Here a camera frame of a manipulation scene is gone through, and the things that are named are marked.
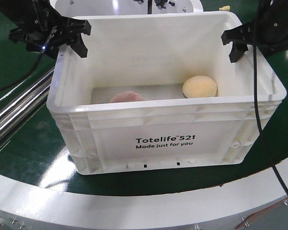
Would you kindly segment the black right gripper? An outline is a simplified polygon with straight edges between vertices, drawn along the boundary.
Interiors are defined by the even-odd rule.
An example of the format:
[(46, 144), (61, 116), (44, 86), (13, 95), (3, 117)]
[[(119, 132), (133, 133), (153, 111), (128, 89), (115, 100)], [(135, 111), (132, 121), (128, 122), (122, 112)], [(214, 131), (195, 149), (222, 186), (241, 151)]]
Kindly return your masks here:
[(223, 45), (232, 42), (229, 54), (236, 63), (248, 51), (247, 44), (256, 43), (265, 57), (288, 50), (288, 0), (260, 0), (251, 23), (245, 23), (221, 36)]

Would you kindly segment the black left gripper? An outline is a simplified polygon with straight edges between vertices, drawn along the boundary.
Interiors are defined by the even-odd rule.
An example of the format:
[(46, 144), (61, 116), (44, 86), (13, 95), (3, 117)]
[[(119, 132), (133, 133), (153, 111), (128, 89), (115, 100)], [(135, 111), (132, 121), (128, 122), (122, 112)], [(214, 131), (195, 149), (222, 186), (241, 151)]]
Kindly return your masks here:
[(49, 0), (0, 0), (0, 12), (17, 25), (9, 38), (14, 43), (27, 43), (27, 51), (39, 52), (45, 47), (45, 54), (56, 59), (65, 42), (79, 57), (87, 57), (88, 49), (80, 34), (91, 34), (88, 20), (60, 15)]

